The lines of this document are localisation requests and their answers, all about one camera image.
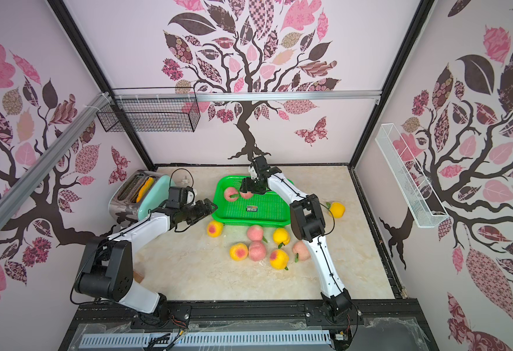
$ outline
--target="black wire basket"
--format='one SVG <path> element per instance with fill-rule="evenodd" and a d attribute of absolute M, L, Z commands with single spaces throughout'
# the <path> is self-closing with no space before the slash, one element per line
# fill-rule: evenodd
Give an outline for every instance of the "black wire basket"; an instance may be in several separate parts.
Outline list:
<path fill-rule="evenodd" d="M 125 131 L 120 119 L 127 118 L 135 131 L 190 131 L 200 120 L 196 94 L 164 98 L 156 95 L 116 97 L 101 108 L 98 117 L 105 131 Z"/>

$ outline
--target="white wire basket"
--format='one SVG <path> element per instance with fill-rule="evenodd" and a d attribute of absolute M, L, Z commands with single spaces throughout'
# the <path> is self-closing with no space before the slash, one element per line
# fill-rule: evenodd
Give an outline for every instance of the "white wire basket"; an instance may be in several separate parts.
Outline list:
<path fill-rule="evenodd" d="M 397 140 L 401 140 L 402 144 L 405 145 L 404 150 L 400 153 L 393 145 L 393 142 Z M 421 164 L 413 157 L 413 153 L 401 137 L 401 134 L 395 124 L 381 124 L 381 128 L 379 128 L 379 132 L 375 137 L 375 142 L 383 153 L 383 157 L 385 157 L 385 161 L 387 161 L 387 165 L 389 165 L 389 168 L 401 189 L 402 195 L 405 197 L 406 203 L 410 208 L 410 212 L 414 217 L 416 225 L 419 228 L 434 228 L 449 218 L 446 208 L 443 207 L 442 201 L 435 193 L 434 188 L 430 184 L 429 178 L 424 174 Z M 416 163 L 416 171 L 421 174 L 416 181 L 413 179 L 405 165 L 405 162 L 402 160 L 404 158 L 402 157 L 403 155 L 409 155 L 406 158 L 410 159 L 408 162 Z M 438 200 L 440 207 L 437 209 L 431 209 L 424 199 L 423 193 L 433 194 Z"/>

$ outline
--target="green plastic basket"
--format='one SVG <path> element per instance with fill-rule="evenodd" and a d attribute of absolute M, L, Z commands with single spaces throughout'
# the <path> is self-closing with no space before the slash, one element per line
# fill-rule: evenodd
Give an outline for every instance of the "green plastic basket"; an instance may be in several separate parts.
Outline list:
<path fill-rule="evenodd" d="M 232 175 L 222 178 L 215 189 L 214 203 L 218 206 L 212 216 L 214 220 L 225 225 L 251 226 L 258 224 L 263 227 L 280 228 L 289 225 L 289 206 L 275 192 L 264 195 L 253 195 L 250 199 L 238 197 L 229 202 L 223 197 L 226 188 L 232 186 L 239 189 L 241 180 L 246 176 Z"/>

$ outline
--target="marble floor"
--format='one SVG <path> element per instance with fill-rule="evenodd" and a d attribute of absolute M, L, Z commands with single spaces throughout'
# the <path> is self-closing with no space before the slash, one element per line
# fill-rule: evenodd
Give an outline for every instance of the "marble floor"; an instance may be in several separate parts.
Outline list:
<path fill-rule="evenodd" d="M 197 199 L 213 200 L 218 181 L 227 175 L 247 175 L 246 167 L 187 167 L 195 180 Z M 302 191 L 315 193 L 324 203 L 339 201 L 346 213 L 336 220 L 335 230 L 326 237 L 338 275 L 353 299 L 392 299 L 393 293 L 373 242 L 352 179 L 345 166 L 282 166 L 282 172 Z M 171 174 L 175 167 L 159 172 Z M 173 180 L 187 175 L 177 171 Z M 325 213 L 326 230 L 332 218 Z M 247 245 L 247 227 L 225 226 L 217 238 L 206 235 L 212 218 L 204 218 L 184 233 L 169 231 L 145 245 L 134 258 L 134 269 L 145 279 L 146 288 L 163 293 L 169 300 L 282 300 L 320 299 L 320 285 L 312 260 L 294 262 L 291 233 L 286 248 L 289 271 L 270 267 L 267 258 L 236 262 L 229 248 L 237 242 Z M 265 228 L 267 251 L 275 248 L 274 228 Z"/>

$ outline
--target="peach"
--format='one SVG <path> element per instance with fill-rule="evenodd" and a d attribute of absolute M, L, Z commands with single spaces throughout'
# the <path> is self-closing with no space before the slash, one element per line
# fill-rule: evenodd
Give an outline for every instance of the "peach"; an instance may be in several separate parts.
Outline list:
<path fill-rule="evenodd" d="M 305 261 L 311 257 L 311 254 L 303 241 L 296 242 L 294 247 L 292 247 L 292 251 L 297 255 L 297 259 L 299 261 Z"/>
<path fill-rule="evenodd" d="M 239 199 L 239 192 L 234 187 L 230 186 L 223 192 L 223 197 L 229 202 L 235 202 Z"/>
<path fill-rule="evenodd" d="M 248 257 L 258 262 L 266 257 L 266 246 L 262 242 L 251 242 L 248 246 Z"/>
<path fill-rule="evenodd" d="M 242 242 L 238 242 L 229 249 L 229 255 L 235 261 L 242 261 L 248 256 L 248 248 Z"/>
<path fill-rule="evenodd" d="M 264 237 L 264 229 L 258 224 L 248 227 L 247 237 L 253 242 L 260 242 Z"/>
<path fill-rule="evenodd" d="M 248 192 L 248 193 L 241 193 L 241 192 L 239 192 L 239 193 L 241 194 L 241 197 L 242 197 L 243 199 L 245 199 L 245 200 L 250 199 L 250 198 L 251 198 L 251 197 L 253 197 L 253 195 L 254 195 L 254 194 L 253 194 L 253 193 L 251 193 L 251 192 Z"/>

